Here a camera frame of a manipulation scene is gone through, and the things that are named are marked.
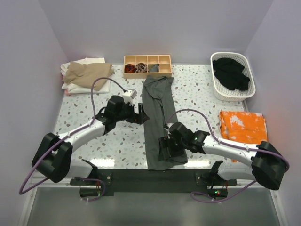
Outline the dark grey t-shirt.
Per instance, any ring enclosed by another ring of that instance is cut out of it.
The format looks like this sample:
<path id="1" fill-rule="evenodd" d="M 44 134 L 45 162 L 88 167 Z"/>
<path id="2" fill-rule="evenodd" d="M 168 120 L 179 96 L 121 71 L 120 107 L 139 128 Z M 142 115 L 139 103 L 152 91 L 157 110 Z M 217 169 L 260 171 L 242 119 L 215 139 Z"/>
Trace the dark grey t-shirt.
<path id="1" fill-rule="evenodd" d="M 173 80 L 165 76 L 155 78 L 149 75 L 143 84 L 143 110 L 149 117 L 143 124 L 145 151 L 150 170 L 166 170 L 188 162 L 185 153 L 169 160 L 159 159 L 159 138 L 167 135 L 167 131 L 163 128 L 165 121 L 170 116 L 172 116 L 170 123 L 178 121 L 177 116 L 174 115 L 175 106 L 171 91 Z"/>

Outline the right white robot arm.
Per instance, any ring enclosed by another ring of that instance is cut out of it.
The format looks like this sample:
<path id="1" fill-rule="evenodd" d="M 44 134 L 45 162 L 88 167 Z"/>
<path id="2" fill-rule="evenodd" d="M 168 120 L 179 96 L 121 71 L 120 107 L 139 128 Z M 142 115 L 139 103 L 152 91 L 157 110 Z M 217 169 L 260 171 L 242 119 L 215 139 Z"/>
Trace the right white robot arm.
<path id="1" fill-rule="evenodd" d="M 280 152 L 265 141 L 259 145 L 226 141 L 206 131 L 193 132 L 180 122 L 174 123 L 168 128 L 167 135 L 159 138 L 161 159 L 179 157 L 187 150 L 237 161 L 218 161 L 213 165 L 209 178 L 215 185 L 232 179 L 245 179 L 258 182 L 269 190 L 278 190 L 288 169 L 288 163 Z"/>

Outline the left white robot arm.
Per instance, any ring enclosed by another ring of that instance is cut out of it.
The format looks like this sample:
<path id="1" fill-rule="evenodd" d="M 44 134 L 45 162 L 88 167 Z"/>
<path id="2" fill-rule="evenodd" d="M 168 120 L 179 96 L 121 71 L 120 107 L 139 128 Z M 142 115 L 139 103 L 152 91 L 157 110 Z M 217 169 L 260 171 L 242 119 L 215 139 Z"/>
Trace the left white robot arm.
<path id="1" fill-rule="evenodd" d="M 98 168 L 87 160 L 72 161 L 73 152 L 108 134 L 119 121 L 141 125 L 148 119 L 142 104 L 135 113 L 135 106 L 126 103 L 123 97 L 111 96 L 107 105 L 83 126 L 61 135 L 46 134 L 32 160 L 32 167 L 54 183 L 71 177 L 92 185 L 101 178 Z"/>

